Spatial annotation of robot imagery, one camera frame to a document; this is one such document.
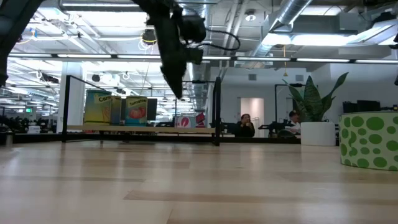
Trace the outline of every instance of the person sitting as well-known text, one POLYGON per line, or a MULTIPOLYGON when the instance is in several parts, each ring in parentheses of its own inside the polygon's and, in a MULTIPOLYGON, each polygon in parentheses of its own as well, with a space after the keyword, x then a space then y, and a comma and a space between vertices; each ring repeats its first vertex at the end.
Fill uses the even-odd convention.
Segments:
POLYGON ((295 110, 293 110, 289 113, 289 118, 294 126, 287 127, 286 130, 289 130, 293 134, 300 134, 301 133, 300 115, 295 110))
POLYGON ((250 137, 254 136, 255 130, 253 123, 250 122, 250 115, 244 114, 241 117, 241 121, 237 123, 235 137, 250 137))

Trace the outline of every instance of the green polka dot planter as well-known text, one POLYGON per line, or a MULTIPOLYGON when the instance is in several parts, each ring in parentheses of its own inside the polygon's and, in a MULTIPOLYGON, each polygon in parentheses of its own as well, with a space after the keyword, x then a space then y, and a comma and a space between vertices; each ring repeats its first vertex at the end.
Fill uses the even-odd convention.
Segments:
POLYGON ((341 115, 340 154, 346 166, 398 171, 398 113, 341 115))

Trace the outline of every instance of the doorway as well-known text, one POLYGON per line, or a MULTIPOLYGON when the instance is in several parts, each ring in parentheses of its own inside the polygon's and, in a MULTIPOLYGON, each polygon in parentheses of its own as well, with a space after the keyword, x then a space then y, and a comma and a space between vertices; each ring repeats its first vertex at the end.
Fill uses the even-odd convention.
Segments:
POLYGON ((264 124, 264 99, 263 98, 238 98, 240 105, 240 119, 242 114, 250 114, 251 122, 256 130, 255 138, 264 138, 265 131, 258 128, 264 124))

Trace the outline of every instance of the snake plant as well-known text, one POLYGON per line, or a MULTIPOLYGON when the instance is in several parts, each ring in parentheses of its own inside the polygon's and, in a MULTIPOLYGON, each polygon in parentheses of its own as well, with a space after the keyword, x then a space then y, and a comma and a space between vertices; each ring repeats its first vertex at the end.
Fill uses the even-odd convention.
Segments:
POLYGON ((289 87, 292 98, 296 101, 302 121, 322 121, 323 115, 326 113, 326 111, 328 111, 328 109, 330 109, 331 103, 336 98, 335 96, 332 97, 333 93, 344 83, 347 74, 348 72, 342 74, 337 79, 335 87, 333 87, 332 91, 323 98, 321 98, 311 76, 308 77, 307 83, 305 84, 304 96, 302 96, 296 88, 292 87, 284 80, 286 85, 289 87))

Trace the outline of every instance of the shelf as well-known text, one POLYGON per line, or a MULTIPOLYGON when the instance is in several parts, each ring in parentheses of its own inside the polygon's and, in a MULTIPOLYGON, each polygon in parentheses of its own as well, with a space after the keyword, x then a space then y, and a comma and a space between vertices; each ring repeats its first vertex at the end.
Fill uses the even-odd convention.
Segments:
POLYGON ((134 126, 105 126, 105 125, 68 125, 68 130, 82 131, 142 131, 156 133, 216 133, 215 128, 168 128, 168 127, 134 127, 134 126))

